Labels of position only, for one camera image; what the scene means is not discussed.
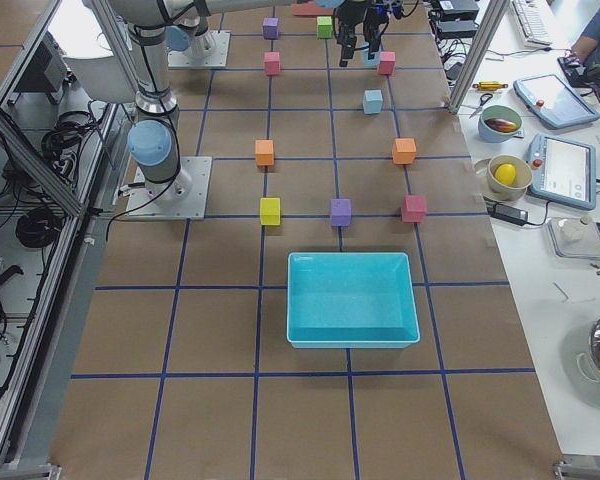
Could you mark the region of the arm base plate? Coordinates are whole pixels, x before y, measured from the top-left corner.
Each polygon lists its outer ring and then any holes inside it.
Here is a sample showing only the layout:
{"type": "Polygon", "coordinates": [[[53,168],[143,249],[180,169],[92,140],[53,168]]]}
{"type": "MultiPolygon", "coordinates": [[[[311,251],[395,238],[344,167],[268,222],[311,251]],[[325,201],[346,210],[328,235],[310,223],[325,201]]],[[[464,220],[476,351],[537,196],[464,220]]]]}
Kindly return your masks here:
{"type": "Polygon", "coordinates": [[[143,182],[144,186],[131,190],[127,214],[140,220],[203,220],[212,162],[210,156],[184,156],[178,176],[163,185],[146,183],[137,167],[134,181],[143,182]]]}
{"type": "Polygon", "coordinates": [[[231,33],[227,30],[208,30],[193,36],[186,50],[169,50],[171,70],[221,69],[227,65],[231,33]]]}

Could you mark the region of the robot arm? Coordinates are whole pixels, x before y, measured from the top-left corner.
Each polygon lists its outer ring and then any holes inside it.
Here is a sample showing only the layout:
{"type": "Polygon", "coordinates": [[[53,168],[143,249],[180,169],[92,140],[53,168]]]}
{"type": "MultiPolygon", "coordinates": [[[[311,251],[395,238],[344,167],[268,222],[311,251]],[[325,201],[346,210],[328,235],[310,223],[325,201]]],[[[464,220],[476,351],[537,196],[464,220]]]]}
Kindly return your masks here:
{"type": "Polygon", "coordinates": [[[128,134],[127,144],[140,167],[149,197],[162,201],[184,192],[188,181],[182,173],[176,127],[179,107],[169,78],[168,52],[175,50],[169,37],[182,34],[187,51],[197,37],[207,40],[207,19],[215,14],[242,12],[287,1],[112,1],[125,21],[131,40],[131,58],[137,81],[135,104],[139,122],[128,134]]]}

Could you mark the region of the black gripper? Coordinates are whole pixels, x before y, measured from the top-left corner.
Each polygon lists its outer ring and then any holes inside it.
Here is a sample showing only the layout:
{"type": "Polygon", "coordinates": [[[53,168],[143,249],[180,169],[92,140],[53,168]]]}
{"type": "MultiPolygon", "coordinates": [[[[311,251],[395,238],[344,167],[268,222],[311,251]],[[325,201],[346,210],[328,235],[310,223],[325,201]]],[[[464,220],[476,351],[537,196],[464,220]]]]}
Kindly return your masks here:
{"type": "Polygon", "coordinates": [[[381,38],[393,13],[393,1],[365,1],[363,35],[371,52],[381,51],[381,38]]]}
{"type": "Polygon", "coordinates": [[[356,27],[364,20],[365,1],[343,1],[335,8],[337,27],[334,29],[334,38],[341,47],[339,66],[347,67],[353,59],[356,43],[356,27]]]}

